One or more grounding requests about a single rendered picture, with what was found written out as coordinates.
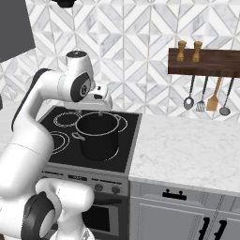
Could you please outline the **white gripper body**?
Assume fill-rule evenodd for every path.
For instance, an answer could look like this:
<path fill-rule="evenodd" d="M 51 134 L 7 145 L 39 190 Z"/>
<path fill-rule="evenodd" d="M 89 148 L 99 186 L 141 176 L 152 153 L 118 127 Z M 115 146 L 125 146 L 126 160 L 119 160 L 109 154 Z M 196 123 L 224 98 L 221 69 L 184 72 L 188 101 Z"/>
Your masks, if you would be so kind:
<path fill-rule="evenodd" d="M 110 95 L 104 97 L 98 94 L 89 94 L 80 102 L 65 102 L 64 106 L 66 109 L 76 111 L 110 111 L 113 107 L 113 101 Z"/>

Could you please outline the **black and steel stove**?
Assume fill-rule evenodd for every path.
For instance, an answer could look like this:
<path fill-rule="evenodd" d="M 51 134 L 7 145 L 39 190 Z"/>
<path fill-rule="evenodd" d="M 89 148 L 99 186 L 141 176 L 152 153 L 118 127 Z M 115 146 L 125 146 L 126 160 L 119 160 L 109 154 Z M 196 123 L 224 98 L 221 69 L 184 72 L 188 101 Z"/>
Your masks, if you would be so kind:
<path fill-rule="evenodd" d="M 112 187 L 119 187 L 120 192 L 113 195 L 128 198 L 129 221 L 128 173 L 142 116 L 119 112 L 118 153 L 110 160 L 94 162 L 83 156 L 79 141 L 71 136 L 76 121 L 85 114 L 85 111 L 78 113 L 64 107 L 52 107 L 39 119 L 39 123 L 50 131 L 54 140 L 52 156 L 41 176 L 82 183 L 95 192 L 107 194 L 113 194 Z M 95 184 L 101 184 L 103 190 L 96 191 Z"/>

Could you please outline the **black cooking pot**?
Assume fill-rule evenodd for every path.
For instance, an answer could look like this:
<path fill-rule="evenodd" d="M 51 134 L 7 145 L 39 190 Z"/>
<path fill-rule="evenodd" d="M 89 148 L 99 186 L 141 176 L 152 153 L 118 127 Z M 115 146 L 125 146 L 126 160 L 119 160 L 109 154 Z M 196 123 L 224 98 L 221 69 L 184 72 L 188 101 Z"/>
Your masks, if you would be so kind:
<path fill-rule="evenodd" d="M 103 112 L 90 112 L 75 124 L 76 131 L 71 136 L 80 141 L 82 155 L 92 161 L 106 161 L 119 150 L 118 133 L 121 116 Z"/>

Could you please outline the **steel hanging spoon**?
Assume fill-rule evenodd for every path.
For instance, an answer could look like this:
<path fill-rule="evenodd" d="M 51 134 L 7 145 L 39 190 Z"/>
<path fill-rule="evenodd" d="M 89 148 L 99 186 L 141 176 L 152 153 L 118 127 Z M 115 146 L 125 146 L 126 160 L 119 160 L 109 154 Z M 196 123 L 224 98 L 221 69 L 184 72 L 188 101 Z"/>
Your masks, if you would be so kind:
<path fill-rule="evenodd" d="M 192 76 L 191 84 L 190 84 L 190 88 L 189 88 L 189 94 L 188 94 L 188 97 L 186 97 L 185 100 L 184 100 L 184 108 L 186 110 L 190 110 L 193 107 L 193 105 L 194 105 L 194 99 L 191 96 L 192 90 L 193 90 L 194 81 L 195 81 L 195 76 Z"/>

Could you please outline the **grey drawer front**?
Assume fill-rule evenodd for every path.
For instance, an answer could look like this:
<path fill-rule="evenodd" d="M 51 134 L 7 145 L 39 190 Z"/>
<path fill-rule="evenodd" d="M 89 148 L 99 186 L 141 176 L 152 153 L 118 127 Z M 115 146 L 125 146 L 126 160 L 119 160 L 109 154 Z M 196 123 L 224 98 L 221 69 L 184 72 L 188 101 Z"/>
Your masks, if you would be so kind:
<path fill-rule="evenodd" d="M 171 193 L 178 193 L 180 190 L 182 190 L 183 194 L 187 195 L 187 200 L 182 201 L 163 198 L 162 192 L 164 192 L 167 188 Z M 191 205 L 240 214 L 240 197 L 140 182 L 131 182 L 130 192 L 133 197 L 141 197 L 147 200 L 179 203 L 183 205 Z"/>

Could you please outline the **steel slotted spatula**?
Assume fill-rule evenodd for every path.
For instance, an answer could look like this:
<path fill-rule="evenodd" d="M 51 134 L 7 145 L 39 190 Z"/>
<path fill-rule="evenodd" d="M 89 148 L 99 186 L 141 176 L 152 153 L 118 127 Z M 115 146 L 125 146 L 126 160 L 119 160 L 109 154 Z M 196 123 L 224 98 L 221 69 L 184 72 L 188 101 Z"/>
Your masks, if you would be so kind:
<path fill-rule="evenodd" d="M 206 86 L 207 86 L 207 82 L 208 82 L 208 77 L 205 77 L 204 85 L 203 85 L 203 90 L 202 90 L 202 97 L 204 97 L 205 90 L 206 90 Z M 204 108 L 205 108 L 205 103 L 204 103 L 203 99 L 201 99 L 201 100 L 197 103 L 197 105 L 196 105 L 196 111 L 197 111 L 197 112 L 203 112 L 203 111 L 204 111 Z"/>

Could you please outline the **steel oven door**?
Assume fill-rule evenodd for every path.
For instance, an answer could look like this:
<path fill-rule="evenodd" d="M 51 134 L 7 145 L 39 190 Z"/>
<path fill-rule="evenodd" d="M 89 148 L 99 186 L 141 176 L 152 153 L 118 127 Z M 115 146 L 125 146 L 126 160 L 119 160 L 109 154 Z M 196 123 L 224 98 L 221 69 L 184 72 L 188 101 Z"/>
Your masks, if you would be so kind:
<path fill-rule="evenodd" d="M 95 192 L 95 199 L 121 199 L 113 205 L 96 205 L 82 213 L 82 219 L 96 240 L 128 240 L 128 198 Z"/>

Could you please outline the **dark grey range hood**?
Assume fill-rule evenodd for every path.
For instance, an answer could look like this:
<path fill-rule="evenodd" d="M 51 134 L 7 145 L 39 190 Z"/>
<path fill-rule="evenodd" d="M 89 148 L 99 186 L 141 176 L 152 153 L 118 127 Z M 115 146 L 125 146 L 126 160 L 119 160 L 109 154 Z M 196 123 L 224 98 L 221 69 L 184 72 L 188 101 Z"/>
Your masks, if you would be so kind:
<path fill-rule="evenodd" d="M 35 48 L 25 0 L 0 0 L 0 63 Z"/>

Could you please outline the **wooden spatula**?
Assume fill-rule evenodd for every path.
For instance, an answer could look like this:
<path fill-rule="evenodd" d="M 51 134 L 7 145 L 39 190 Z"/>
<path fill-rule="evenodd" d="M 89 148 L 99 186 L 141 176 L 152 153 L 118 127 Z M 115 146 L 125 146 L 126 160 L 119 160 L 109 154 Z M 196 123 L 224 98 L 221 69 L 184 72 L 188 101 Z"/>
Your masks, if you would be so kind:
<path fill-rule="evenodd" d="M 217 97 L 217 94 L 218 94 L 218 89 L 219 89 L 220 84 L 221 84 L 221 80 L 222 80 L 221 77 L 219 77 L 217 79 L 217 84 L 216 84 L 216 88 L 215 88 L 214 94 L 207 101 L 207 106 L 206 106 L 206 110 L 207 111 L 215 112 L 217 110 L 217 107 L 218 107 L 218 97 Z"/>

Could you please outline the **dark steel ladle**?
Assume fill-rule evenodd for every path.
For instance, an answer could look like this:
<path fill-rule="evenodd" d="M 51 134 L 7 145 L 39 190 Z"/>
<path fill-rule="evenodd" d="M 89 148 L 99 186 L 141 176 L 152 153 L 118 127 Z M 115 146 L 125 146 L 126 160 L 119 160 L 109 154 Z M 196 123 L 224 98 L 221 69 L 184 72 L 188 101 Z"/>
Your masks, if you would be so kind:
<path fill-rule="evenodd" d="M 228 92 L 227 92 L 227 96 L 226 96 L 224 105 L 219 109 L 219 113 L 223 116 L 227 116 L 231 113 L 231 110 L 226 107 L 226 104 L 227 104 L 229 95 L 231 93 L 232 87 L 233 87 L 233 81 L 234 81 L 234 78 L 231 78 L 231 82 L 230 82 L 230 85 L 229 85 L 229 89 L 228 89 Z"/>

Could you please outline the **grey cupboard door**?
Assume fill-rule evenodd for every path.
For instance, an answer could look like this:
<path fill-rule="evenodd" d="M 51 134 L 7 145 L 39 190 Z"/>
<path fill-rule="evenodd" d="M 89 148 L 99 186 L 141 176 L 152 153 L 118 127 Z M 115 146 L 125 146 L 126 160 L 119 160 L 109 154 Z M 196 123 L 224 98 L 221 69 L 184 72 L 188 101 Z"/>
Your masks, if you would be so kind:
<path fill-rule="evenodd" d="M 129 240 L 198 240 L 203 218 L 215 211 L 174 203 L 139 203 L 133 211 Z"/>
<path fill-rule="evenodd" d="M 240 240 L 240 215 L 227 213 L 227 212 L 218 212 L 217 214 L 217 229 L 218 231 L 220 220 L 227 220 L 226 228 L 221 235 L 220 240 Z"/>

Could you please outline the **dark wooden wall shelf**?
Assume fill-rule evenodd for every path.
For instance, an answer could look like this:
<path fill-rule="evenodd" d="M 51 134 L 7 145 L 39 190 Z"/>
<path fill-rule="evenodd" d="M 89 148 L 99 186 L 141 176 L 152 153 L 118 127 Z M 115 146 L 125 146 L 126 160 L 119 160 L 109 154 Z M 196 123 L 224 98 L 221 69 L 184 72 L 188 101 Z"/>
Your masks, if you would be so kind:
<path fill-rule="evenodd" d="M 192 61 L 193 49 L 184 50 L 184 61 L 176 60 L 178 49 L 169 49 L 168 73 L 178 75 L 240 78 L 240 51 L 200 50 L 200 60 Z"/>

